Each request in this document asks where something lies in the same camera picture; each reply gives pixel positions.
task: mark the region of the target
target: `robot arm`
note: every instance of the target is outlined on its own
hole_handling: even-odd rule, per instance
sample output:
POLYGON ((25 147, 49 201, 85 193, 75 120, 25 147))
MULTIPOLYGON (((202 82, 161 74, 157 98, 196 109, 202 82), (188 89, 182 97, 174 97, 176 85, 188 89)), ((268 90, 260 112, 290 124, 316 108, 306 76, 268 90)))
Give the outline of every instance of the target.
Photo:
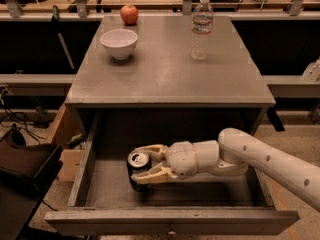
POLYGON ((320 211, 320 168, 273 148, 251 135, 227 128, 217 141, 177 142, 172 146, 141 147, 159 162, 150 170, 133 174, 137 184, 158 184, 190 178, 198 173, 215 176, 243 175, 248 165, 259 169, 306 203, 320 211))

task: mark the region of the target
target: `white bottle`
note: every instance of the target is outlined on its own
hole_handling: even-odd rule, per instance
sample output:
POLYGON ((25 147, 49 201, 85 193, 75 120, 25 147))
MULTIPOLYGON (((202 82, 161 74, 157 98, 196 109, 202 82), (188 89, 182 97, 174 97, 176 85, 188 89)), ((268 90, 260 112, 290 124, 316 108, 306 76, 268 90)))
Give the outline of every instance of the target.
POLYGON ((210 0, 200 0, 192 14, 191 57, 195 60, 204 60, 207 57, 212 22, 210 0))
POLYGON ((320 75, 320 58, 310 63, 302 74, 304 80, 315 82, 320 75))

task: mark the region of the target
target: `open drawer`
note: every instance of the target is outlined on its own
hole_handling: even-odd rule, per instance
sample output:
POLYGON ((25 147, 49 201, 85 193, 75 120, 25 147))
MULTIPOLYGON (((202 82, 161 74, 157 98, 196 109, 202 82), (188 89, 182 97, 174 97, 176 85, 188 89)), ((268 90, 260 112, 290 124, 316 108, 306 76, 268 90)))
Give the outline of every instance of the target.
MULTIPOLYGON (((174 125, 178 118, 161 129, 163 116, 97 110, 69 208, 47 213, 46 221, 63 235, 277 235, 299 219, 296 211, 275 209, 264 175, 254 168, 243 176, 208 176, 197 183, 159 184, 135 192, 126 167, 128 154, 136 146, 170 144, 165 136, 172 141, 189 137, 188 130, 181 135, 185 125, 174 125)), ((190 132, 197 131, 197 123, 190 122, 190 132)))

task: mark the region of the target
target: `gray table surface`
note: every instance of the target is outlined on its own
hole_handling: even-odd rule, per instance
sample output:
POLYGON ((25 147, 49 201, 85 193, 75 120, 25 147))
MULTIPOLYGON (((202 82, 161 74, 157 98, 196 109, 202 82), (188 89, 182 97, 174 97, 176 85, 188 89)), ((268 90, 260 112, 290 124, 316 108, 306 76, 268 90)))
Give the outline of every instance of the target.
POLYGON ((68 93, 75 107, 205 104, 212 107, 270 107, 273 96, 228 17, 216 16, 205 61, 190 57, 191 17, 141 16, 126 26, 106 16, 68 93), (125 61, 110 57, 103 33, 135 31, 137 48, 125 61))

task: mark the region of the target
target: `metal table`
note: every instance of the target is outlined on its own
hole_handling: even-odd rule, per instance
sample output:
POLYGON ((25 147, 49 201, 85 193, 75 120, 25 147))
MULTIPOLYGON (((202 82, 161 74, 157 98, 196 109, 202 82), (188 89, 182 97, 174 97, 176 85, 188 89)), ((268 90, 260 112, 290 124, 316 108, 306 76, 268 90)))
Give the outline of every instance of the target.
POLYGON ((131 189, 126 157, 134 147, 216 139, 226 127, 253 134, 275 103, 228 17, 215 17, 203 62, 190 58, 190 28, 187 16, 101 22, 66 99, 87 142, 70 209, 46 215, 62 234, 278 234, 298 219, 275 210, 253 168, 145 194, 131 189), (115 28, 138 33, 128 60, 114 60, 99 42, 115 28))

